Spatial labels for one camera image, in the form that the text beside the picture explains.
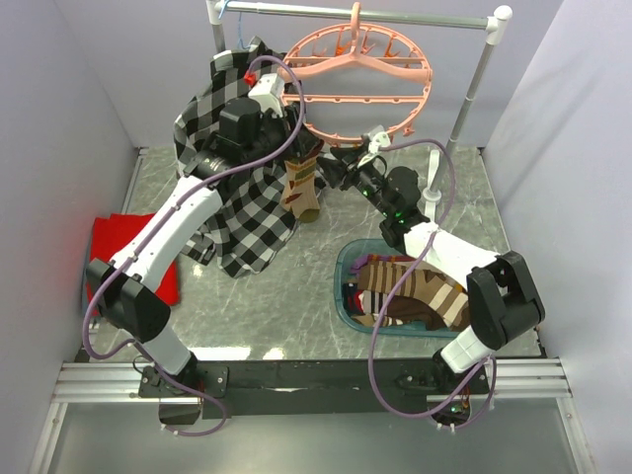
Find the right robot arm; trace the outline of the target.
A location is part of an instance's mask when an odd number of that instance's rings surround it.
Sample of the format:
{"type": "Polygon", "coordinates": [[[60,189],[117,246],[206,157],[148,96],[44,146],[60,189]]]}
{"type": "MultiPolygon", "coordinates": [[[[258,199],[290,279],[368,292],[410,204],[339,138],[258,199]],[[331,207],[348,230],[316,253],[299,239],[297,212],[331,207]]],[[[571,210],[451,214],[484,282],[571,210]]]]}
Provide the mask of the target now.
{"type": "Polygon", "coordinates": [[[359,287],[384,296],[372,331],[382,327],[395,297],[415,298],[446,327],[463,328],[439,351],[433,372],[436,388],[454,394],[470,367],[534,329],[545,309],[521,254],[496,254],[441,229],[418,208],[418,174],[402,166],[378,171],[376,159],[338,149],[317,163],[331,187],[356,189],[380,211],[385,243],[410,259],[405,266],[373,261],[360,268],[359,287]]]}

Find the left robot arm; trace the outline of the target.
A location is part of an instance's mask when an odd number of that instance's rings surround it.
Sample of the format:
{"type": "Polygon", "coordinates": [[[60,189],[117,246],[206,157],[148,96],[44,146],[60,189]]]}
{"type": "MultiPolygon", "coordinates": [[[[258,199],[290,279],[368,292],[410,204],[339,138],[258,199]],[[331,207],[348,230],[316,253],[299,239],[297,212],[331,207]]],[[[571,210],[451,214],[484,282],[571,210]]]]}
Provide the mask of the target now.
{"type": "Polygon", "coordinates": [[[229,101],[218,130],[194,151],[171,197],[108,262],[95,259],[86,269],[89,307],[131,334],[139,351],[162,368],[162,384],[174,396],[191,394],[198,374],[156,290],[202,226],[231,276],[258,273],[270,263],[296,224],[280,204],[285,170],[276,160],[317,144],[300,118],[296,107],[277,114],[246,97],[229,101]]]}

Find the beige striped sock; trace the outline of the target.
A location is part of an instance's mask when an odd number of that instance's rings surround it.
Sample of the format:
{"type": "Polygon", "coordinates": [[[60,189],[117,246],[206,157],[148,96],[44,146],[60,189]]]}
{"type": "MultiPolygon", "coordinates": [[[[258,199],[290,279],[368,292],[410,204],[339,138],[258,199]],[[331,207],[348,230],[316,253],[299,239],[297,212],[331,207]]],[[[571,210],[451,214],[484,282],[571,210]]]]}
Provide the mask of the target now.
{"type": "Polygon", "coordinates": [[[301,160],[284,162],[286,182],[280,205],[303,223],[314,222],[320,213],[315,186],[317,156],[314,151],[301,160]]]}

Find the pink round clip hanger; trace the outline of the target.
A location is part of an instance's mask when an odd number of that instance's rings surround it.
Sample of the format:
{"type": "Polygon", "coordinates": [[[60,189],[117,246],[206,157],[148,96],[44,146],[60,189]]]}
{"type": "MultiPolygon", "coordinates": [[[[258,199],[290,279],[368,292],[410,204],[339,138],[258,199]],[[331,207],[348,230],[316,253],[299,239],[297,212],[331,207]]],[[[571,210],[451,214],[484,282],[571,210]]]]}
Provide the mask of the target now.
{"type": "Polygon", "coordinates": [[[337,108],[341,128],[311,118],[307,127],[330,144],[360,142],[360,127],[343,121],[359,114],[368,126],[410,136],[427,104],[434,72],[420,46],[404,34],[364,20],[361,4],[353,3],[346,19],[300,39],[284,62],[306,87],[305,101],[319,112],[337,108]]]}

